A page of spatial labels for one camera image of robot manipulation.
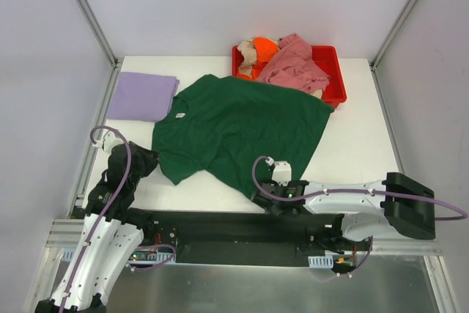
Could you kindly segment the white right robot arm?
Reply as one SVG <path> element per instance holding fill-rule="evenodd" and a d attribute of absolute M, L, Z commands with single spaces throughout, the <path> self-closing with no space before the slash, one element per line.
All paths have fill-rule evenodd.
<path fill-rule="evenodd" d="M 276 216 L 332 215 L 330 243 L 347 250 L 368 237 L 399 233 L 414 240 L 435 239 L 435 206 L 414 199 L 381 195 L 381 191 L 434 199 L 433 190 L 398 173 L 383 181 L 355 185 L 324 185 L 305 180 L 285 185 L 261 184 L 251 201 Z"/>

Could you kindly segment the green t shirt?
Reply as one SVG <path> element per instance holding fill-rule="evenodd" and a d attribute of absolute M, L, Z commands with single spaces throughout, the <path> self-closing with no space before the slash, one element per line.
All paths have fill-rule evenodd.
<path fill-rule="evenodd" d="M 303 175 L 333 111 L 296 89 L 205 75 L 173 98 L 154 126 L 152 149 L 175 185 L 205 170 L 250 196 L 261 155 L 288 162 L 295 180 Z"/>

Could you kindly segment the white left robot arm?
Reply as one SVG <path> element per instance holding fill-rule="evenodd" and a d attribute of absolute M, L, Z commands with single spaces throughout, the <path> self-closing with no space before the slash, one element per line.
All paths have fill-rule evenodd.
<path fill-rule="evenodd" d="M 36 312 L 105 312 L 112 288 L 138 246 L 154 243 L 151 215 L 131 208 L 140 181 L 158 165 L 158 152 L 130 142 L 112 148 L 88 195 L 84 225 L 70 264 Z"/>

